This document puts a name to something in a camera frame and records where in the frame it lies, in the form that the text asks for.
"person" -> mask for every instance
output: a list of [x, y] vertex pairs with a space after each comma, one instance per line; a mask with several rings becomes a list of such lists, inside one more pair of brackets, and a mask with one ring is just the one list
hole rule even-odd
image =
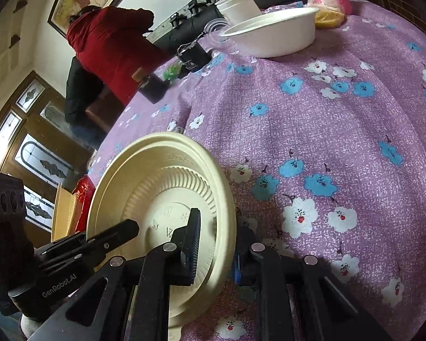
[[107, 134], [87, 117], [85, 110], [103, 88], [101, 79], [86, 71], [74, 57], [66, 81], [65, 120], [73, 134], [95, 150], [99, 149]]
[[132, 78], [136, 70], [152, 73], [169, 60], [143, 36], [152, 25], [149, 10], [90, 5], [70, 17], [66, 38], [83, 68], [100, 78], [126, 106], [139, 87]]

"silver screw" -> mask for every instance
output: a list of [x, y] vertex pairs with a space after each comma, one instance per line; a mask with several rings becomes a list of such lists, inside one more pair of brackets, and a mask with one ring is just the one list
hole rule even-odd
[[262, 252], [265, 250], [265, 245], [260, 242], [255, 242], [251, 245], [251, 250], [255, 252]]
[[175, 245], [173, 242], [168, 242], [162, 247], [162, 249], [166, 252], [174, 251], [176, 248], [177, 245]]
[[111, 266], [121, 266], [123, 264], [124, 260], [121, 256], [114, 256], [112, 259], [110, 259], [110, 265]]
[[304, 257], [304, 262], [308, 265], [316, 265], [318, 260], [314, 255], [306, 255]]

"black sleeve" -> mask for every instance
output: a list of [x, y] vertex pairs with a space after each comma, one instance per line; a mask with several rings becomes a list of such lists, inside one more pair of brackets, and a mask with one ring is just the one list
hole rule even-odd
[[103, 87], [101, 79], [85, 70], [74, 57], [66, 81], [66, 122], [73, 125], [85, 118], [85, 109], [98, 98]]

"decorative glass window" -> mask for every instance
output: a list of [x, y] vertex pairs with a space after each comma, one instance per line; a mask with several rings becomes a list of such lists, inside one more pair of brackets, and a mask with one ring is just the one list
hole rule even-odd
[[72, 179], [74, 174], [77, 176], [70, 164], [29, 134], [22, 141], [14, 160], [55, 188], [59, 183], [63, 185], [66, 178]]
[[3, 159], [6, 156], [9, 142], [21, 121], [21, 117], [11, 111], [0, 127], [0, 164], [2, 164]]
[[82, 140], [78, 139], [73, 134], [71, 128], [69, 127], [69, 124], [65, 120], [65, 114], [61, 112], [61, 110], [57, 108], [52, 101], [50, 101], [46, 105], [40, 115], [44, 119], [46, 119], [50, 124], [52, 124], [55, 128], [57, 128], [57, 130], [59, 130], [63, 134], [66, 134], [74, 142], [86, 149], [89, 148]]
[[26, 219], [51, 232], [53, 210], [55, 208], [53, 203], [33, 192], [27, 186], [24, 186], [24, 197], [27, 208]]
[[32, 82], [30, 86], [22, 93], [19, 100], [17, 100], [16, 104], [23, 111], [28, 112], [28, 110], [35, 103], [39, 95], [44, 91], [44, 87], [41, 83], [39, 83], [36, 79]]

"black battery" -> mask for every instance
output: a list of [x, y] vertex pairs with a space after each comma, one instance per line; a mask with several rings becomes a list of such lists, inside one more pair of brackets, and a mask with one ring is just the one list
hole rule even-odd
[[212, 59], [212, 56], [197, 41], [180, 46], [177, 56], [190, 72], [201, 70]]

